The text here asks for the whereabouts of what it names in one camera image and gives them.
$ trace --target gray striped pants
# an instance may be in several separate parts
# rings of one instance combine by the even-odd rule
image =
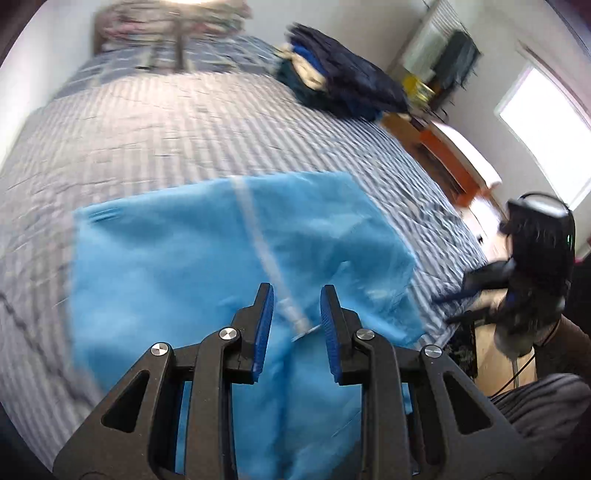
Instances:
[[[591,388],[577,375],[553,374],[491,400],[532,447],[542,469],[589,408]]]

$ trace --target yellow object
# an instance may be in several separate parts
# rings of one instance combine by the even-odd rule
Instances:
[[[433,90],[412,73],[404,79],[402,87],[408,96],[408,101],[417,107],[426,107],[435,95]]]

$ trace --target striped bedspread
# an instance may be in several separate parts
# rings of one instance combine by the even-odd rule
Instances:
[[[252,73],[138,74],[31,115],[0,174],[0,400],[46,465],[102,397],[74,371],[68,330],[72,212],[233,175],[349,172],[417,256],[411,285],[426,335],[460,306],[430,297],[485,262],[425,171],[379,125],[299,105]]]

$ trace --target white wall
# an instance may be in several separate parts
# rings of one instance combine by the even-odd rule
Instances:
[[[446,110],[457,128],[496,168],[503,184],[494,191],[504,205],[528,191],[552,193],[530,151],[495,115],[495,109],[519,78],[527,60],[517,50],[523,41],[591,106],[591,60],[544,0],[489,0],[471,29],[483,53],[467,90],[458,91]],[[574,211],[577,246],[591,233],[591,196]]]
[[[48,0],[0,66],[0,164],[29,114],[92,55],[93,15],[111,0]]]
[[[484,0],[449,0],[471,26]],[[287,27],[301,23],[336,38],[352,52],[386,69],[434,0],[248,0],[248,33],[273,45],[285,42]]]

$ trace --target blue cloth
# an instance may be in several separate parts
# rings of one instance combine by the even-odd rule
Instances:
[[[200,342],[275,287],[259,383],[234,388],[236,458],[258,480],[324,479],[359,438],[360,387],[330,374],[320,289],[397,345],[423,333],[414,257],[344,173],[213,180],[79,210],[72,348],[107,390],[153,343]]]
[[[305,46],[299,44],[298,42],[293,42],[291,46],[293,48],[293,52],[297,53],[300,57],[305,58],[308,61],[308,63],[314,67],[314,70],[316,70],[318,73],[322,75],[326,74],[326,70],[318,61],[318,59],[314,57],[314,54],[310,50],[308,50]]]

